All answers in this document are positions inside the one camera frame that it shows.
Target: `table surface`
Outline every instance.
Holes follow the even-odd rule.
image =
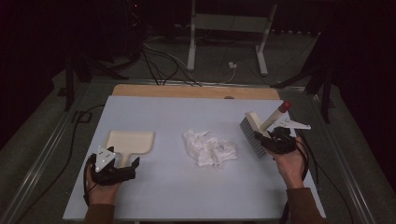
[[[115,218],[140,221],[279,218],[287,200],[285,184],[271,157],[257,158],[239,123],[248,111],[266,118],[281,103],[280,100],[109,96],[87,157],[105,143],[110,130],[155,132],[152,150],[140,156],[136,179],[121,185]],[[187,154],[181,136],[188,129],[210,131],[212,136],[236,143],[238,158],[226,161],[220,169],[198,167]],[[85,217],[82,172],[83,167],[64,219]],[[305,185],[315,189],[309,173]],[[313,193],[325,217],[318,194],[315,190]]]

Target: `crumpled tissue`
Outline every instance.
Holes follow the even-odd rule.
[[[212,165],[219,168],[224,161],[236,159],[236,144],[210,136],[209,131],[183,133],[187,153],[196,159],[198,166]]]

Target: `wrist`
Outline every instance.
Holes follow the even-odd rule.
[[[304,182],[301,178],[285,180],[287,189],[302,189],[304,188]]]
[[[109,205],[114,205],[115,200],[114,199],[93,199],[90,201],[90,204],[109,204]]]

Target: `dustpan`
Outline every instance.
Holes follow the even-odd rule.
[[[111,130],[106,141],[106,148],[114,147],[114,152],[120,154],[118,168],[130,166],[132,155],[149,153],[154,140],[154,132],[133,132]]]

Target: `human hand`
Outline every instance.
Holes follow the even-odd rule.
[[[101,186],[92,181],[92,164],[87,169],[87,190],[89,191],[90,204],[113,204],[121,183],[110,186]]]
[[[302,145],[302,138],[296,137],[297,147],[304,153],[304,146]],[[304,158],[299,150],[294,150],[287,154],[276,154],[267,150],[268,154],[274,157],[277,169],[285,181],[287,189],[300,189],[304,187],[303,172],[304,172]]]

